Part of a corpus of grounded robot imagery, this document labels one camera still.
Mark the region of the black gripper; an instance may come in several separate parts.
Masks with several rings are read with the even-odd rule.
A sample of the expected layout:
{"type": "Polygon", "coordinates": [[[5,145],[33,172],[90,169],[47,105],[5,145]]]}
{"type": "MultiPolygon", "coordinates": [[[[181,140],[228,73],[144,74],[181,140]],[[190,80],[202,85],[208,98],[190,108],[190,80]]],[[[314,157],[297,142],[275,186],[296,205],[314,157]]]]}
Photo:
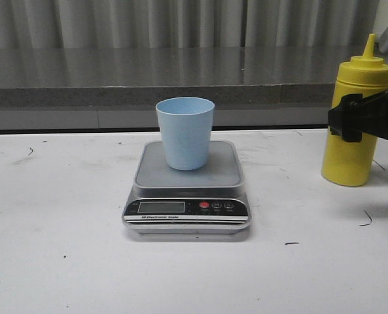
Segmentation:
{"type": "Polygon", "coordinates": [[[359,143],[364,133],[388,140],[388,90],[363,97],[343,96],[328,112],[331,134],[348,143],[359,143]]]}

